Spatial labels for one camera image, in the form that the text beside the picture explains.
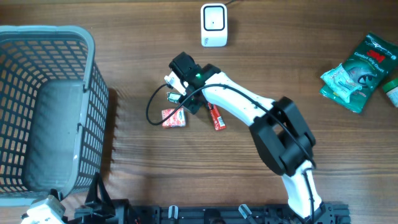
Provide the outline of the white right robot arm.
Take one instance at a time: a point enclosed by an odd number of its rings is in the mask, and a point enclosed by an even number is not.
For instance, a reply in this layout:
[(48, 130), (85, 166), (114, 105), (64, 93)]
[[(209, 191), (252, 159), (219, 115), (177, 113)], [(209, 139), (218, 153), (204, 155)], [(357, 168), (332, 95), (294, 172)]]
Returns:
[(282, 177), (288, 205), (305, 221), (315, 221), (322, 205), (313, 181), (313, 147), (316, 144), (308, 124), (288, 97), (275, 101), (239, 86), (218, 67), (201, 67), (185, 52), (169, 64), (166, 82), (182, 97), (179, 105), (195, 114), (203, 105), (215, 105), (248, 126), (259, 157)]

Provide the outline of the white barcode scanner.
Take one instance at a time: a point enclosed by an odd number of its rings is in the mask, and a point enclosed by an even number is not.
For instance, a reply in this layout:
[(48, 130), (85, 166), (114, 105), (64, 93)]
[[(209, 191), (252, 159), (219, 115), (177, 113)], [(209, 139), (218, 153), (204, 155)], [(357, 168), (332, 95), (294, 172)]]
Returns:
[(228, 10), (223, 3), (208, 3), (200, 9), (201, 45), (224, 47), (228, 41)]

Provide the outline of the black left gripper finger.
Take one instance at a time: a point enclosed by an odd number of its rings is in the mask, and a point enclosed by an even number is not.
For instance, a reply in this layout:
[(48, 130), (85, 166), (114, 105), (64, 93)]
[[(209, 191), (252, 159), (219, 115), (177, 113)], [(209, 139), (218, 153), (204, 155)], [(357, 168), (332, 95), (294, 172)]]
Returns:
[(63, 200), (63, 194), (59, 192), (57, 189), (50, 189), (49, 195), (53, 195), (58, 201)]
[(85, 205), (91, 208), (114, 208), (99, 172), (96, 172), (93, 176), (86, 196)]

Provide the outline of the red white tissue pack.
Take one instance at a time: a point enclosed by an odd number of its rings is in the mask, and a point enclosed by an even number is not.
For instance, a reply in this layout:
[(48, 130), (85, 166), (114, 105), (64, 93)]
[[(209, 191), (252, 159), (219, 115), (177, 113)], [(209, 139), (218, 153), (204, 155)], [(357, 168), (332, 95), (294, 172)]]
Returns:
[[(162, 110), (162, 119), (165, 119), (169, 114), (173, 112), (174, 109), (166, 109)], [(185, 111), (183, 108), (178, 109), (169, 119), (162, 123), (163, 128), (176, 128), (176, 127), (185, 127), (186, 126), (186, 118)]]

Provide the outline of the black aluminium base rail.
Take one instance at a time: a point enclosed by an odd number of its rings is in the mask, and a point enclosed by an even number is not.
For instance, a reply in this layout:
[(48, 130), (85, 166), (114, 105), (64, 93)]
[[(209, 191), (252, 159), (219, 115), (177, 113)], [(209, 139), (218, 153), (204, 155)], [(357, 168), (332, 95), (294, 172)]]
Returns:
[(80, 207), (69, 223), (312, 223), (311, 216), (300, 218), (287, 204), (239, 207), (132, 206), (127, 199), (113, 200), (114, 214), (104, 215), (90, 207)]

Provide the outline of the grey plastic shopping basket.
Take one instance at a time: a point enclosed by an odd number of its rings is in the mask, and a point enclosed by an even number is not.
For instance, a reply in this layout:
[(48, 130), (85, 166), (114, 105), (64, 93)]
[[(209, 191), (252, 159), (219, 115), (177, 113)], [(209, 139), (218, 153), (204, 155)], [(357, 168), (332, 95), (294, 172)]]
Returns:
[(78, 26), (1, 27), (1, 205), (89, 189), (101, 169), (109, 91)]

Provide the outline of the mint toilet wipes pack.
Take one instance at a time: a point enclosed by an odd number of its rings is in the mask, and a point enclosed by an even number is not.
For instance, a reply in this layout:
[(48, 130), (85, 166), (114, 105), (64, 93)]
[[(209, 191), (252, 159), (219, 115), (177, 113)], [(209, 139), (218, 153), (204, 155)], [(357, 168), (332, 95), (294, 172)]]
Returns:
[(350, 77), (342, 64), (339, 64), (336, 68), (325, 72), (321, 76), (321, 79), (345, 103), (350, 102), (350, 96), (354, 92), (362, 90), (362, 86)]

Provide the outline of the red snack stick packet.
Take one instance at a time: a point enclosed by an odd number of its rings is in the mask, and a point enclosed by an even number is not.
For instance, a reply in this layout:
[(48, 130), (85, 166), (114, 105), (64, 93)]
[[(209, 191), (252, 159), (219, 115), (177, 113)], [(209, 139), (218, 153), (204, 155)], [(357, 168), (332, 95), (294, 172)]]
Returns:
[(225, 125), (216, 105), (208, 103), (208, 107), (209, 107), (209, 111), (211, 114), (211, 118), (213, 120), (213, 125), (214, 125), (215, 130), (221, 131), (222, 129), (226, 129), (226, 125)]

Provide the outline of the green grip gloves package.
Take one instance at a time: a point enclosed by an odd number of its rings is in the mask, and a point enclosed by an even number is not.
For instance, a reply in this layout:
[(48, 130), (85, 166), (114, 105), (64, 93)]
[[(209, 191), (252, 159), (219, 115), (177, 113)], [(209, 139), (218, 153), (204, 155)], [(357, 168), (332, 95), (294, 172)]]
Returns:
[(383, 79), (397, 67), (397, 45), (370, 32), (341, 64), (362, 90), (354, 92), (349, 103), (345, 103), (326, 83), (320, 93), (352, 112), (360, 113)]

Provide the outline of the green lid jar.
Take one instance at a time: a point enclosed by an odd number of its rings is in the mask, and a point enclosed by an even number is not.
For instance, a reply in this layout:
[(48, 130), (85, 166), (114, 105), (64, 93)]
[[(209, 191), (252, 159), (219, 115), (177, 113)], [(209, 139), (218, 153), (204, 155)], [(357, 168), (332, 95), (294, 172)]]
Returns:
[(382, 87), (384, 93), (387, 95), (395, 108), (398, 107), (398, 78), (395, 78)]

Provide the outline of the green white gum box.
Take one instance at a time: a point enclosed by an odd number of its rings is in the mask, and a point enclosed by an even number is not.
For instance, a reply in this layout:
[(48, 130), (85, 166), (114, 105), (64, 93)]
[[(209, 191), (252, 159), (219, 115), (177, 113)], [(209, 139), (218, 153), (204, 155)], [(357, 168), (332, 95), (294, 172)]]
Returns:
[(179, 104), (179, 100), (181, 98), (181, 94), (175, 92), (167, 92), (167, 100), (171, 103)]

